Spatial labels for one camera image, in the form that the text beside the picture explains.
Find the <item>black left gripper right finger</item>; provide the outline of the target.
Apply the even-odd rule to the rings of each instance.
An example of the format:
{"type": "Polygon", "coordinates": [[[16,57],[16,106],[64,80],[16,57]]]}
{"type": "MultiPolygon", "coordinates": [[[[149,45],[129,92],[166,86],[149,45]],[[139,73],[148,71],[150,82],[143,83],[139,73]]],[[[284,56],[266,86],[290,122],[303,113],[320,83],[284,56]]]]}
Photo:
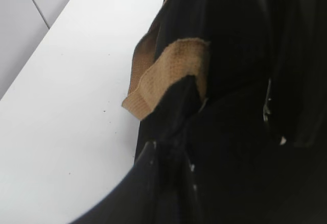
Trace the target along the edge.
{"type": "Polygon", "coordinates": [[[245,223],[245,180],[232,152],[218,144],[188,145],[186,155],[201,222],[245,223]]]}

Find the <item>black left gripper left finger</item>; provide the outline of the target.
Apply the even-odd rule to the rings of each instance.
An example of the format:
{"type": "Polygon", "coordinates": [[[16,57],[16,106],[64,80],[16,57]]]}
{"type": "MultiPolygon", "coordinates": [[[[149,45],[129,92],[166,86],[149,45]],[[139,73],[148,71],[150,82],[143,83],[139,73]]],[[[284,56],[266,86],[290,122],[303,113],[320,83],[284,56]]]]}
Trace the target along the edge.
{"type": "Polygon", "coordinates": [[[157,143],[147,142],[122,181],[73,223],[154,223],[158,188],[157,143]]]}

